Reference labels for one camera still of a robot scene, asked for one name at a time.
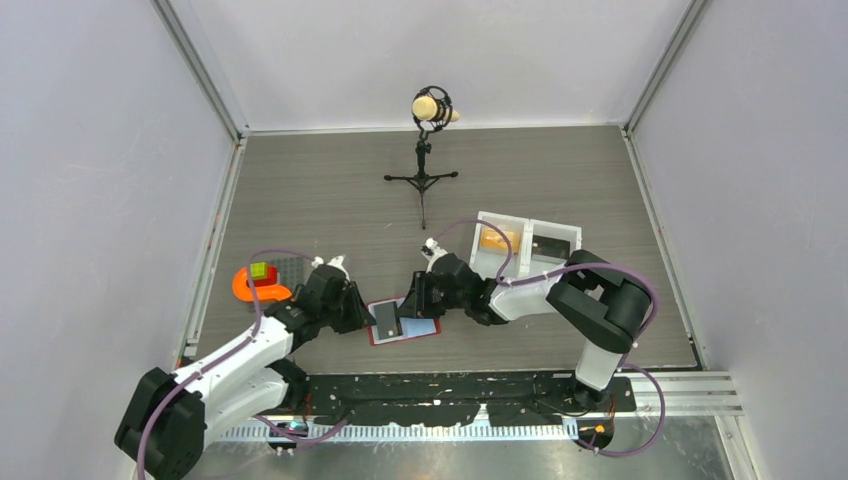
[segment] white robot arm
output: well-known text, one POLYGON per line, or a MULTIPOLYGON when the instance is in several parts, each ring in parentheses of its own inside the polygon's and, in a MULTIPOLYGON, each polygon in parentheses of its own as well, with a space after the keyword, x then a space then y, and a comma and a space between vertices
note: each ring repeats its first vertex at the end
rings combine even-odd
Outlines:
POLYGON ((324 327, 347 333, 375 323, 342 260, 318 265, 292 298, 268 306, 257 324, 212 354, 172 373, 154 368, 142 376, 115 444, 138 460, 152 412, 178 390, 146 440, 144 466, 158 479, 182 478, 209 444, 245 419, 300 408, 309 393, 307 376, 285 357, 324 327))
POLYGON ((587 410, 605 400, 609 382, 651 307, 641 282, 602 268, 607 262, 586 250, 574 252, 568 262, 552 269, 568 266, 573 273, 529 280, 483 279, 433 239, 421 251, 428 260, 427 270, 415 275, 400 316, 429 318, 462 308, 488 326, 559 313, 587 338, 574 372, 574 399, 587 410))

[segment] metal floor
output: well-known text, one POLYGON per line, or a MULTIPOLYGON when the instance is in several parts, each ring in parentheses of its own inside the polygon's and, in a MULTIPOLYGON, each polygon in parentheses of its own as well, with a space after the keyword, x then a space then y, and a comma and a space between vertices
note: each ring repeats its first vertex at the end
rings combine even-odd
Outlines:
MULTIPOLYGON (((656 428, 655 418, 616 419, 610 450, 635 448, 656 428)), ((327 443, 275 455, 267 443, 212 444, 190 479, 447 480, 732 479, 712 417, 666 419, 662 437, 629 458, 605 458, 571 441, 327 443)))
MULTIPOLYGON (((270 247, 305 250, 347 267, 366 302, 402 296, 426 267, 419 247, 451 222, 479 210, 583 228, 583 247, 635 268, 660 288, 659 316, 631 360, 692 366, 695 358, 651 231, 633 168, 616 127, 447 130, 431 137, 427 172, 458 178, 426 194, 383 175, 415 173, 417 133, 251 137, 217 263, 198 354, 253 321, 230 290, 249 255, 270 247)), ((473 225, 441 244, 468 260, 473 225)), ((365 331, 329 329, 292 357, 309 373, 428 372, 573 368, 584 339, 562 317, 483 327, 461 314, 442 318, 440 335, 371 346, 365 331)))

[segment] purple cable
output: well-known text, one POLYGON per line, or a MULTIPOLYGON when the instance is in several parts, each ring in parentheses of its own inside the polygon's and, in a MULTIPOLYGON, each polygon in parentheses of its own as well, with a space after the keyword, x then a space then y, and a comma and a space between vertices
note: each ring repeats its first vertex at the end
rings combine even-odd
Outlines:
MULTIPOLYGON (((647 329, 648 326, 657 317, 657 312, 659 311, 659 295, 657 295, 657 288, 644 275, 642 275, 641 273, 639 273, 635 270, 632 270, 630 268, 619 266, 619 265, 613 265, 613 264, 610 264, 610 263, 581 263, 581 264, 577 264, 577 265, 569 265, 569 266, 566 266, 566 267, 558 268, 556 270, 544 273, 542 275, 536 275, 536 276, 533 276, 533 277, 525 277, 525 278, 519 278, 519 279, 516 279, 516 280, 505 281, 505 280, 502 280, 501 277, 502 277, 504 270, 506 270, 506 266, 509 264, 510 259, 512 258, 512 244, 510 244, 509 238, 507 238, 506 233, 504 233, 503 230, 501 230, 500 228, 492 225, 491 223, 489 223, 485 220, 480 220, 480 219, 477 219, 477 218, 466 218, 466 219, 459 220, 457 222, 454 222, 454 223, 448 225, 448 227, 445 228, 444 230, 442 230, 441 233, 439 233, 438 235, 433 237, 433 240, 438 240, 439 238, 441 238, 442 235, 447 233, 453 227, 460 225, 460 224, 463 224, 463 223, 479 223, 479 224, 485 225, 485 226, 493 229, 495 232, 497 232, 498 235, 500 235, 504 239, 504 241, 506 241, 509 255, 507 255, 506 261, 504 261, 503 265, 501 265, 501 268, 498 270, 498 273, 496 275, 495 281, 498 283, 498 285, 501 285, 501 286, 504 286, 504 287, 517 287, 517 286, 520 286, 520 285, 527 285, 527 284, 530 284, 530 283, 541 282, 541 281, 547 280, 551 277, 555 277, 555 276, 558 276, 558 275, 565 275, 565 274, 568 274, 568 273, 579 272, 581 270, 610 270, 610 271, 613 271, 613 272, 618 272, 618 273, 623 273, 625 275, 629 275, 630 277, 633 277, 634 279, 636 279, 638 282, 640 282, 642 285, 644 285, 645 289, 648 291, 648 296, 651 298, 651 312, 648 314, 647 318, 645 318, 645 320, 639 326, 639 330, 636 331, 636 335, 633 337, 634 342, 637 338, 639 338, 640 335, 642 335, 642 333, 645 331, 645 329, 647 329)), ((657 379, 654 378, 654 376, 651 375, 647 370, 642 369, 640 367, 637 367, 636 365, 633 365, 633 364, 625 364, 624 362, 626 360, 627 360, 627 355, 623 355, 621 357, 621 360, 619 361, 619 367, 620 368, 629 368, 629 369, 632 369, 632 370, 636 370, 637 372, 641 373, 642 375, 645 375, 646 377, 648 377, 648 380, 650 380, 651 383, 654 384, 654 387, 656 387, 657 394, 660 397, 660 423, 659 423, 659 425, 657 425, 657 430, 656 430, 656 432, 654 432, 654 435, 650 438, 650 440, 648 440, 644 445, 642 445, 641 447, 639 447, 635 450, 630 450, 630 451, 626 451, 626 452, 607 452, 607 451, 604 451, 604 450, 598 450, 599 454, 605 455, 605 456, 608 456, 608 457, 629 457, 631 455, 636 455, 638 453, 645 451, 651 445, 654 444, 654 442, 657 440, 657 437, 659 437, 659 435, 662 432, 663 427, 665 425, 665 396, 663 395, 662 388, 660 388, 659 382, 657 382, 657 379)), ((591 445, 591 443, 594 442, 594 437, 592 437, 592 440, 591 440, 590 443, 586 443, 583 440, 579 440, 579 439, 577 440, 577 442, 585 448, 594 449, 594 447, 591 445)))
POLYGON ((298 450, 303 450, 303 449, 306 449, 306 448, 314 447, 315 445, 317 445, 317 444, 323 442, 324 440, 332 437, 333 435, 339 433, 342 430, 342 428, 344 428, 344 426, 347 425, 347 420, 341 419, 339 421, 339 423, 333 425, 333 428, 327 430, 327 433, 325 433, 324 435, 321 435, 320 437, 302 438, 302 437, 298 437, 298 436, 295 436, 295 435, 292 435, 292 434, 286 432, 285 430, 276 426, 274 424, 274 422, 272 422, 271 420, 268 420, 265 417, 260 417, 259 415, 256 415, 253 418, 259 420, 260 422, 264 423, 265 425, 268 425, 268 428, 270 428, 271 431, 274 432, 275 434, 285 438, 286 440, 297 443, 298 450))
MULTIPOLYGON (((306 253, 299 252, 297 250, 289 250, 289 249, 286 249, 286 248, 269 248, 267 250, 260 250, 260 251, 254 253, 253 255, 250 256, 250 258, 247 260, 247 266, 245 268, 247 270, 247 285, 248 285, 248 287, 250 287, 250 294, 253 296, 253 309, 256 311, 256 320, 253 323, 253 329, 250 331, 250 336, 246 337, 241 343, 239 343, 238 345, 233 347, 232 350, 228 351, 227 353, 224 353, 220 357, 218 357, 215 360, 204 365, 198 371, 189 375, 189 377, 186 378, 185 380, 183 380, 182 383, 180 383, 179 385, 174 387, 173 390, 168 392, 168 394, 165 395, 165 398, 163 398, 162 401, 159 402, 159 405, 157 405, 156 408, 153 409, 153 412, 150 414, 150 418, 147 420, 147 423, 144 425, 144 430, 142 430, 141 438, 139 439, 139 442, 138 442, 138 453, 136 454, 136 472, 138 474, 138 480, 145 480, 147 478, 147 474, 144 470, 144 461, 145 461, 145 457, 146 457, 146 453, 147 453, 147 443, 150 441, 150 435, 153 432, 153 426, 156 424, 156 420, 159 419, 159 417, 162 415, 162 412, 165 411, 165 408, 167 408, 167 406, 171 402, 171 400, 173 400, 174 397, 176 397, 182 390, 184 390, 186 387, 188 387, 192 382, 194 382, 195 380, 197 380, 198 378, 203 376, 203 374, 205 374, 209 370, 217 367, 222 362, 231 358, 233 355, 240 352, 243 348, 250 345, 250 342, 253 341, 253 337, 255 337, 257 333, 259 333, 259 328, 262 325, 262 308, 259 305, 259 294, 256 292, 256 285, 253 282, 253 276, 250 274, 250 265, 253 264, 253 260, 255 260, 256 257, 258 257, 260 255, 265 255, 265 254, 268 254, 268 253, 285 253, 285 254, 289 254, 289 255, 295 255, 295 256, 298 256, 298 257, 303 257, 303 258, 305 258, 309 261, 315 260, 315 257, 313 257, 312 255, 308 255, 306 253)), ((315 439, 308 439, 306 441, 312 442, 312 443, 318 443, 320 440, 315 438, 315 439)))
POLYGON ((494 230, 495 232, 497 232, 498 235, 500 235, 504 239, 504 241, 506 242, 506 251, 507 251, 506 260, 504 260, 504 263, 503 263, 503 265, 501 265, 501 268, 498 269, 498 273, 495 274, 495 282, 497 282, 498 285, 504 285, 505 286, 506 283, 501 283, 502 282, 501 278, 503 277, 504 270, 506 270, 506 266, 509 265, 509 261, 512 260, 512 242, 509 241, 509 238, 507 238, 504 231, 501 230, 500 228, 496 227, 494 224, 491 224, 491 223, 489 223, 485 220, 480 220, 479 218, 463 218, 462 220, 457 220, 457 221, 451 223, 450 225, 448 225, 447 228, 442 230, 441 233, 439 233, 438 235, 433 237, 433 240, 438 241, 440 238, 442 238, 442 235, 448 233, 448 231, 450 231, 453 227, 455 227, 457 225, 461 225, 463 223, 479 223, 480 225, 485 225, 485 226, 491 228, 492 230, 494 230))
MULTIPOLYGON (((648 439, 648 441, 645 442, 645 444, 642 445, 641 447, 635 448, 633 450, 627 450, 627 451, 624 451, 624 452, 610 452, 608 450, 598 449, 598 454, 603 455, 605 457, 614 457, 614 458, 630 457, 630 456, 638 455, 638 454, 644 452, 645 450, 651 448, 651 445, 653 445, 654 442, 657 441, 657 438, 659 438, 660 433, 662 432, 663 427, 665 426, 665 395, 663 394, 662 388, 660 388, 660 382, 658 382, 657 379, 654 378, 654 376, 651 375, 650 372, 648 372, 644 368, 637 367, 636 365, 633 365, 631 363, 623 365, 622 368, 628 368, 630 370, 636 370, 637 372, 639 372, 642 375, 644 375, 645 377, 647 377, 648 380, 650 380, 651 383, 654 384, 654 387, 657 389, 657 395, 659 395, 659 397, 660 397, 660 422, 657 424, 657 429, 654 432, 654 434, 651 435, 651 438, 648 439)), ((592 440, 590 440, 589 443, 586 443, 583 440, 580 440, 579 438, 577 439, 577 443, 581 447, 587 448, 589 450, 595 449, 594 445, 592 445, 594 442, 595 442, 595 436, 594 435, 592 436, 592 440)))
POLYGON ((547 274, 536 275, 533 277, 518 278, 515 280, 507 281, 504 280, 502 277, 504 270, 506 270, 507 265, 509 265, 509 261, 512 259, 512 244, 510 243, 509 238, 506 236, 506 233, 504 233, 503 230, 494 226, 493 224, 485 220, 480 220, 478 218, 464 218, 448 225, 447 228, 441 231, 441 233, 433 237, 433 240, 438 241, 439 238, 442 237, 442 235, 448 233, 448 231, 450 231, 457 225, 461 225, 463 223, 479 223, 481 225, 485 225, 497 232, 497 234, 500 235, 506 242, 508 255, 503 265, 501 265, 501 268, 498 269, 498 273, 495 274, 495 282, 497 282, 497 284, 502 287, 518 287, 530 283, 541 282, 557 275, 565 275, 567 273, 579 272, 581 270, 610 270, 613 272, 629 275, 636 279, 638 282, 645 286, 645 289, 648 291, 648 296, 651 298, 651 312, 648 314, 648 317, 642 322, 642 325, 639 327, 639 330, 637 331, 634 340, 636 338, 639 338, 639 335, 641 335, 642 332, 644 332, 645 329, 648 328, 648 325, 650 325, 651 322, 654 321, 654 318, 656 318, 657 316, 659 305, 659 295, 657 294, 657 288, 644 275, 630 268, 623 267, 620 265, 613 265, 610 263, 581 263, 578 265, 569 265, 567 267, 558 268, 556 270, 548 272, 547 274))

